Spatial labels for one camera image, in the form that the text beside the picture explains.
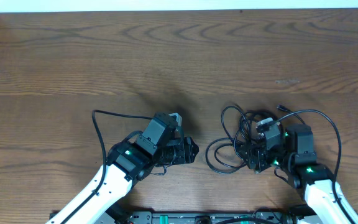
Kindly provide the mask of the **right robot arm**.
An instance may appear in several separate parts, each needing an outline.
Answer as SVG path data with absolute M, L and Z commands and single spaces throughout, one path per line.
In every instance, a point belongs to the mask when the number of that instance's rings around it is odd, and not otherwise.
M 259 137 L 238 149 L 245 165 L 262 172 L 276 167 L 287 177 L 304 205 L 290 209 L 287 223 L 358 223 L 358 214 L 346 200 L 341 186 L 326 165 L 317 162 L 314 136 L 306 124 L 292 124 L 281 130 L 277 125 L 257 125 Z

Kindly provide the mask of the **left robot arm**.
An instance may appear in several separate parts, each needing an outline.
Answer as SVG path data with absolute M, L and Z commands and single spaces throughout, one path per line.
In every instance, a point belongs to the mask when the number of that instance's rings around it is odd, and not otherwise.
M 155 113 L 143 131 L 133 131 L 110 150 L 101 145 L 103 163 L 86 187 L 49 219 L 50 224 L 96 223 L 154 167 L 191 164 L 199 152 L 184 135 L 177 113 Z

